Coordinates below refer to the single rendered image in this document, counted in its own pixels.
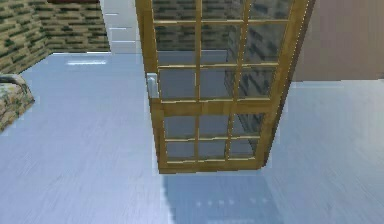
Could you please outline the wooden glazed room door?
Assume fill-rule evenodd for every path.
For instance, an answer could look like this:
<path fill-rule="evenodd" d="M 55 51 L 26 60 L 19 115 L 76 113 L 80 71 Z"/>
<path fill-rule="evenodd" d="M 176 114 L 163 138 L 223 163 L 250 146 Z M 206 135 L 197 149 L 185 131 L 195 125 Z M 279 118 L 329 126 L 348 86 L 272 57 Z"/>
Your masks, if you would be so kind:
<path fill-rule="evenodd" d="M 316 0 L 134 0 L 162 174 L 267 164 Z"/>

